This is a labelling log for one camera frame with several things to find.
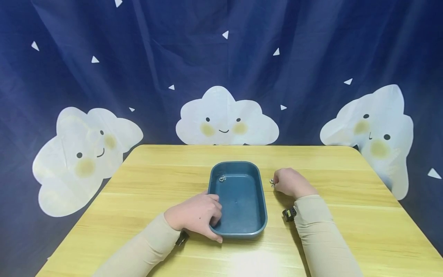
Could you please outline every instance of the beige sleeve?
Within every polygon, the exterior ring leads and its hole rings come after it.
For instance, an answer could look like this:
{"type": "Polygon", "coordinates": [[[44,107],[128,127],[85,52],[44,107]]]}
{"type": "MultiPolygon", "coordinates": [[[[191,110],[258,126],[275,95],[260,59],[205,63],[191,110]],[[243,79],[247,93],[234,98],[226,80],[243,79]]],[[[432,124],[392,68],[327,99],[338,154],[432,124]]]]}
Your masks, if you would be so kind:
{"type": "Polygon", "coordinates": [[[180,231],[172,229],[163,214],[127,242],[94,273],[94,277],[146,277],[172,251],[180,231]]]}
{"type": "Polygon", "coordinates": [[[294,203],[295,226],[312,277],[360,277],[363,273],[319,195],[294,203]]]}

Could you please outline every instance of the hand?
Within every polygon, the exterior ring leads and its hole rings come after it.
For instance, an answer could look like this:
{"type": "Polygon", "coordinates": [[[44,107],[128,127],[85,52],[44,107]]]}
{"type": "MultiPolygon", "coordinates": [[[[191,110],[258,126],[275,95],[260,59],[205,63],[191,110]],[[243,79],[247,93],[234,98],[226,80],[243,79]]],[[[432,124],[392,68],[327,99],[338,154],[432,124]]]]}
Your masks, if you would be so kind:
{"type": "Polygon", "coordinates": [[[296,200],[307,195],[319,194],[319,192],[292,168],[281,168],[274,173],[274,188],[296,200]]]}
{"type": "Polygon", "coordinates": [[[218,202],[218,195],[208,194],[204,191],[169,208],[165,213],[165,219],[171,228],[179,231],[183,228],[202,234],[218,243],[223,238],[209,228],[209,224],[215,226],[222,217],[222,206],[218,202]]]}

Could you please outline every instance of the tray rim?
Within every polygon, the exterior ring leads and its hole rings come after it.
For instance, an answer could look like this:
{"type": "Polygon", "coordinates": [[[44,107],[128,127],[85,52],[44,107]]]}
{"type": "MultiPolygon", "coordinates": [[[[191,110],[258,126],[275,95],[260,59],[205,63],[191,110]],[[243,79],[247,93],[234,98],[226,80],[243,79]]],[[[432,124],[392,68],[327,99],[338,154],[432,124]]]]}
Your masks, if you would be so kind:
{"type": "Polygon", "coordinates": [[[258,168],[258,166],[256,166],[255,164],[245,161],[245,160],[235,160],[235,161],[226,161],[226,162],[220,162],[216,165],[214,165],[211,169],[211,173],[209,176],[209,186],[208,186],[208,193],[211,190],[211,184],[212,184],[212,172],[214,171],[214,168],[216,168],[218,165],[220,164],[230,164],[230,163],[246,163],[246,164],[251,164],[253,167],[255,167],[257,169],[258,172],[258,176],[259,176],[259,182],[260,182],[260,187],[261,187],[261,196],[263,198],[263,204],[264,204],[264,223],[263,226],[258,229],[257,231],[253,232],[253,233],[222,233],[219,232],[217,230],[215,230],[211,225],[209,225],[209,228],[211,229],[211,231],[213,231],[214,233],[221,235],[221,236],[229,236],[229,237],[254,237],[257,236],[258,234],[260,234],[261,232],[263,232],[264,228],[266,227],[266,225],[268,224],[268,210],[266,208],[266,199],[264,197],[264,189],[263,189],[263,183],[261,182],[261,174],[260,174],[260,169],[258,168]]]}

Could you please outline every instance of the blue plastic tray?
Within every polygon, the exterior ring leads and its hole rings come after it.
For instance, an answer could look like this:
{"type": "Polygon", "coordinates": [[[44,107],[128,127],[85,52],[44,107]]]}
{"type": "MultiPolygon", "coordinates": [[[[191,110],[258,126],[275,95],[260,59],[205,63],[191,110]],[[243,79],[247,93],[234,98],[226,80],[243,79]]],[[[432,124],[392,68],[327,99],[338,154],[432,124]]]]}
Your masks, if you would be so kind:
{"type": "Polygon", "coordinates": [[[260,171],[250,162],[223,162],[212,168],[208,193],[220,196],[222,217],[212,231],[225,238],[253,238],[268,214],[260,171]]]}

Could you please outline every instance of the wooden table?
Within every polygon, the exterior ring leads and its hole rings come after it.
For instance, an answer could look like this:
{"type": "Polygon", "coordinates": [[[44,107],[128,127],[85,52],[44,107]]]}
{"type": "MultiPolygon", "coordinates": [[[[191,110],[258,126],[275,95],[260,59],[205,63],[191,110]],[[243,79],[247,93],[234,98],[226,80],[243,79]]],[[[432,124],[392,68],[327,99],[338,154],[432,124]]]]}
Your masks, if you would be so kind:
{"type": "Polygon", "coordinates": [[[442,276],[441,256],[353,148],[190,145],[134,149],[37,276],[91,276],[157,214],[205,190],[211,168],[230,160],[260,169],[263,235],[219,245],[192,234],[149,276],[309,276],[295,226],[281,216],[292,200],[268,182],[282,167],[299,170],[318,189],[364,276],[442,276]]]}

